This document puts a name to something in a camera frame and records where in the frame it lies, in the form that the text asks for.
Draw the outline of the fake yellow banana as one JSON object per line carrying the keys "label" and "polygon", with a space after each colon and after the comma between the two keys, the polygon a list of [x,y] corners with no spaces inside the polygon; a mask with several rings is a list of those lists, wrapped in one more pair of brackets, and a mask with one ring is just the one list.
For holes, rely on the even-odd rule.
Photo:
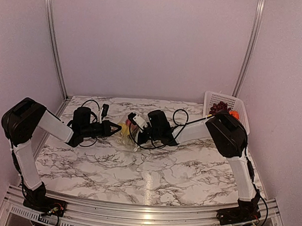
{"label": "fake yellow banana", "polygon": [[130,128],[127,128],[126,124],[121,123],[121,130],[120,130],[120,138],[122,140],[127,140],[131,138]]}

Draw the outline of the clear zip top bag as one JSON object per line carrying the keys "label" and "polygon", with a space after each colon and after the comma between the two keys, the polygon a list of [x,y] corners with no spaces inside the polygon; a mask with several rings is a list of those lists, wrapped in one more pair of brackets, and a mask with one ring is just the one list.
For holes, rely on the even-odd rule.
{"label": "clear zip top bag", "polygon": [[139,148],[136,144],[137,135],[140,131],[138,126],[133,125],[126,117],[121,118],[118,125],[121,126],[121,130],[114,135],[116,142],[135,153]]}

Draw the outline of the fake red grapes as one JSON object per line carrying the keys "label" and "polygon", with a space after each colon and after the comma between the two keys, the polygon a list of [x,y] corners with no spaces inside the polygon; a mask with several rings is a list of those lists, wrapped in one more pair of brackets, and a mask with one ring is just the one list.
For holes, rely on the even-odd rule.
{"label": "fake red grapes", "polygon": [[227,112],[230,112],[231,111],[231,108],[228,107],[228,104],[223,102],[223,101],[220,101],[219,103],[214,103],[211,107],[210,107],[210,110],[209,110],[209,115],[215,115],[216,113],[220,112],[220,111],[227,111]]}

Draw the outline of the fake orange pumpkin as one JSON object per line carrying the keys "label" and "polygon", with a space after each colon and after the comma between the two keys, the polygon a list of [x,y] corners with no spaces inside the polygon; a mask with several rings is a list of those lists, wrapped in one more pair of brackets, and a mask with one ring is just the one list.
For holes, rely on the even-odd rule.
{"label": "fake orange pumpkin", "polygon": [[229,112],[229,114],[231,115],[231,116],[233,116],[234,118],[236,118],[237,120],[240,120],[240,114],[235,110],[231,110],[230,112]]}

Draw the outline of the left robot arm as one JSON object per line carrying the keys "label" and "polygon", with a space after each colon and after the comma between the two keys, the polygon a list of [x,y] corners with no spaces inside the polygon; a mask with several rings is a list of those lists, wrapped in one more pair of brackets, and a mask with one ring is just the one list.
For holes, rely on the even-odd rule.
{"label": "left robot arm", "polygon": [[65,123],[46,106],[27,97],[4,113],[1,125],[11,143],[12,159],[21,178],[24,206],[58,216],[64,214],[66,207],[65,201],[47,196],[45,183],[36,165],[34,133],[41,129],[72,148],[81,146],[86,139],[106,138],[121,130],[119,124],[105,118],[108,109],[109,106],[104,104],[94,113],[83,104]]}

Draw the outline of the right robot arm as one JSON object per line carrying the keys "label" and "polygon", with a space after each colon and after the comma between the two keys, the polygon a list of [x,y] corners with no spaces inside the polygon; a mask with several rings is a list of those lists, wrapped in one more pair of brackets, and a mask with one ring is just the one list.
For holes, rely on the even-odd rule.
{"label": "right robot arm", "polygon": [[195,121],[186,120],[184,124],[176,122],[171,126],[162,110],[154,110],[147,117],[145,120],[139,115],[129,116],[137,128],[132,140],[139,148],[144,148],[147,142],[158,141],[162,147],[173,147],[210,138],[218,153],[228,161],[236,182],[238,200],[237,206],[218,210],[217,219],[221,225],[260,219],[258,203],[261,194],[255,185],[254,168],[247,156],[248,133],[237,118],[222,110]]}

